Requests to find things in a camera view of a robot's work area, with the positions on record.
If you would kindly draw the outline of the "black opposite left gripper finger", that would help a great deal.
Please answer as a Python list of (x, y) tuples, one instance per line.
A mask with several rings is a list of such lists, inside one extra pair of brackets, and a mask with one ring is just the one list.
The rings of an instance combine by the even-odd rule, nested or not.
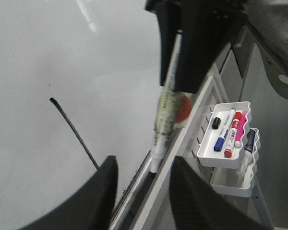
[(145, 10), (156, 15), (160, 32), (160, 85), (165, 84), (175, 44), (180, 28), (180, 6), (172, 0), (148, 0)]

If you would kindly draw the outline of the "left gripper black opposite finger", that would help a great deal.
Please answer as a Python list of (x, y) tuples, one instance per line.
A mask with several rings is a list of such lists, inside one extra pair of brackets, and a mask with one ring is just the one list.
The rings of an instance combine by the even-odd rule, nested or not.
[(197, 93), (213, 62), (247, 21), (245, 0), (181, 1), (181, 47), (175, 90)]

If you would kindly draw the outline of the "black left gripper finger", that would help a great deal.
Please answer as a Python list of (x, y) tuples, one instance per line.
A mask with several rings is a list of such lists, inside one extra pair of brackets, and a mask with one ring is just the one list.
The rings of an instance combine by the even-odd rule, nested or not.
[(96, 173), (69, 199), (23, 230), (107, 230), (115, 204), (118, 164), (107, 156)]
[(178, 230), (266, 230), (217, 194), (183, 157), (173, 160), (171, 210)]

